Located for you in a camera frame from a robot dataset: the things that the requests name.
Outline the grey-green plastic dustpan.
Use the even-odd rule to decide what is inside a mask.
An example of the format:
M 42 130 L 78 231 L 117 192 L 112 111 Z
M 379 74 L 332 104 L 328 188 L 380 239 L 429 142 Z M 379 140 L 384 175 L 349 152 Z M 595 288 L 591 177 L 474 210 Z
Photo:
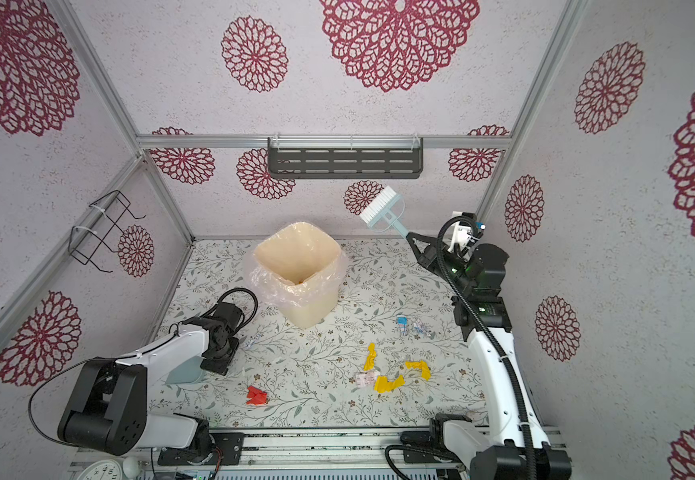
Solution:
M 182 385 L 203 382 L 205 371 L 201 368 L 202 362 L 203 358 L 200 356 L 185 360 L 165 376 L 163 383 L 165 385 Z

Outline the white bristle hand brush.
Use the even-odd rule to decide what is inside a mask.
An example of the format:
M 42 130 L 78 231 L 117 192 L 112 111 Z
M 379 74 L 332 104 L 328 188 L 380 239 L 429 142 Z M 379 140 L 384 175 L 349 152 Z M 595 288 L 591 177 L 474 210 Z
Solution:
M 359 218 L 371 231 L 377 233 L 394 231 L 405 239 L 409 235 L 409 230 L 401 222 L 403 214 L 405 214 L 403 196 L 387 186 L 361 211 Z

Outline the yellow paper scrap tall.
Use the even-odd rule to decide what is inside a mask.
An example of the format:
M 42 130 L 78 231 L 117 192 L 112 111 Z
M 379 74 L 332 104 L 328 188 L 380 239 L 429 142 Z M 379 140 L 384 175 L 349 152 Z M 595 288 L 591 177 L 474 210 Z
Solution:
M 377 358 L 377 348 L 374 343 L 371 343 L 369 347 L 367 347 L 367 359 L 365 359 L 365 364 L 363 364 L 364 372 L 375 369 L 375 358 Z

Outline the pink study paper scrap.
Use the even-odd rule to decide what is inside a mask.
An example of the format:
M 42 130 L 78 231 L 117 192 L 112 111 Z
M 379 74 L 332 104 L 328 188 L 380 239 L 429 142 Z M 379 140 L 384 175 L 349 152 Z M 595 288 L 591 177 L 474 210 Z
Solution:
M 379 377 L 379 372 L 377 372 L 377 370 L 357 372 L 357 374 L 355 374 L 355 385 L 358 388 L 373 387 L 375 386 L 375 382 L 377 382 L 377 377 Z

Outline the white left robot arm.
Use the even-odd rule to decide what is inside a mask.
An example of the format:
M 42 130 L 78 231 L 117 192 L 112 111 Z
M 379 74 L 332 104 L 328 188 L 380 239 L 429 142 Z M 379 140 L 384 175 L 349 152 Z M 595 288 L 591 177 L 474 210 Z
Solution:
M 59 420 L 58 439 L 115 456 L 166 448 L 187 462 L 203 462 L 215 448 L 208 423 L 184 414 L 151 413 L 148 390 L 193 360 L 200 372 L 227 374 L 242 320 L 239 307 L 219 301 L 205 314 L 179 324 L 167 340 L 119 359 L 91 359 L 82 366 Z

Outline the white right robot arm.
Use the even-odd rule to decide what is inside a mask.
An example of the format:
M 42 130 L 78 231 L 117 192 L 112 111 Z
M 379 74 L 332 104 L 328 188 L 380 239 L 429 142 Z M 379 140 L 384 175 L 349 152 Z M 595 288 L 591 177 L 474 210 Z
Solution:
M 569 479 L 565 450 L 551 444 L 535 415 L 515 355 L 513 324 L 501 298 L 509 256 L 493 244 L 448 246 L 411 232 L 417 263 L 453 288 L 453 315 L 463 341 L 483 368 L 489 429 L 464 415 L 437 414 L 419 452 L 456 457 L 473 479 Z

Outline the red paper scrap lower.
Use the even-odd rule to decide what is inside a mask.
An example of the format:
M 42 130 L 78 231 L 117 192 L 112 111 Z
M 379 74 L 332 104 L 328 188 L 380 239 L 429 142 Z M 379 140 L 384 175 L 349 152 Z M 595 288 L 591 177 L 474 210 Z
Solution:
M 247 387 L 246 403 L 248 405 L 266 405 L 268 393 L 254 386 Z

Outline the blue paper scrap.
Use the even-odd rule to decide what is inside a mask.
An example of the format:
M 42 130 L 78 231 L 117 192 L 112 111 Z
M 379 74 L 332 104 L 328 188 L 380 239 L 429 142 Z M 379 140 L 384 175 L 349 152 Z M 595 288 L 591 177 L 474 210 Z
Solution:
M 429 330 L 423 322 L 417 320 L 409 320 L 405 316 L 397 317 L 397 327 L 401 336 L 415 335 L 419 337 L 429 336 Z

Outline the cream trash bin with liner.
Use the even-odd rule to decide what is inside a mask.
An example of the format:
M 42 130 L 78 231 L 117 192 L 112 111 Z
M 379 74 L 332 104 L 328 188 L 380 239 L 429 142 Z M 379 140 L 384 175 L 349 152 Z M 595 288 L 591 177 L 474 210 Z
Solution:
M 315 225 L 287 225 L 243 260 L 244 279 L 263 304 L 307 330 L 336 307 L 349 258 L 330 235 Z

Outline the yellow paper scrap right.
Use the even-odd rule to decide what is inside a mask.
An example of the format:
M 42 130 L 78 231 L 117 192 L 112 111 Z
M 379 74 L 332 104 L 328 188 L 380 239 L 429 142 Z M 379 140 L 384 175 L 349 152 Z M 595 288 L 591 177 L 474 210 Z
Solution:
M 419 372 L 419 375 L 423 380 L 431 380 L 431 370 L 427 365 L 427 362 L 421 361 L 405 361 L 405 369 L 409 371 Z

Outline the yellow paper scrap lower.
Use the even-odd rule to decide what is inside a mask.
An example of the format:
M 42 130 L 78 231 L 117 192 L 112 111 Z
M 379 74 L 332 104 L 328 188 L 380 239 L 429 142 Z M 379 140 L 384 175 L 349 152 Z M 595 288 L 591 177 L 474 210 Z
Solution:
M 389 379 L 387 376 L 381 375 L 375 379 L 373 390 L 377 393 L 393 392 L 401 386 L 405 386 L 405 376 L 399 375 L 395 379 Z

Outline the white dial gauge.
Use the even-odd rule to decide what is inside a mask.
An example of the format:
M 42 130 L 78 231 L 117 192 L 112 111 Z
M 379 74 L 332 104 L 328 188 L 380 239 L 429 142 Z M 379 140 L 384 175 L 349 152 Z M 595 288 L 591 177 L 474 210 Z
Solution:
M 123 480 L 122 464 L 117 460 L 99 460 L 82 470 L 75 480 Z

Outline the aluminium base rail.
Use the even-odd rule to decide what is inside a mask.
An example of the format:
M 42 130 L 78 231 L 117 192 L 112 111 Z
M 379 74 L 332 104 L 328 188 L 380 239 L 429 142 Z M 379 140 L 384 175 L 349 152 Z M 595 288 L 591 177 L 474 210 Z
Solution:
M 229 438 L 242 435 L 239 445 L 231 443 L 221 447 L 222 464 L 219 472 L 252 470 L 355 470 L 387 469 L 385 448 L 391 444 L 401 444 L 401 434 L 419 432 L 427 435 L 428 427 L 331 427 L 331 428 L 250 428 L 250 429 L 215 429 L 212 434 Z M 102 460 L 133 458 L 139 463 L 142 473 L 151 474 L 149 449 L 139 449 L 125 454 L 124 457 L 112 457 L 89 449 L 75 453 L 67 474 L 61 478 L 75 478 L 85 468 Z M 408 464 L 405 454 L 391 452 L 391 458 L 398 468 L 409 469 L 463 469 L 461 464 L 444 460 L 441 457 L 425 456 L 427 463 L 421 461 Z M 216 455 L 209 457 L 203 464 L 192 465 L 155 465 L 156 472 L 195 471 L 212 473 L 217 464 Z

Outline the dark grey wall shelf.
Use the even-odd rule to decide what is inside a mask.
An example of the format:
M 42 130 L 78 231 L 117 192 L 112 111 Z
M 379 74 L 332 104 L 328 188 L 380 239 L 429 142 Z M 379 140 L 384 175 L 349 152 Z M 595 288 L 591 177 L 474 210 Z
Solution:
M 276 180 L 417 179 L 425 166 L 425 142 L 285 141 L 267 139 L 267 170 Z

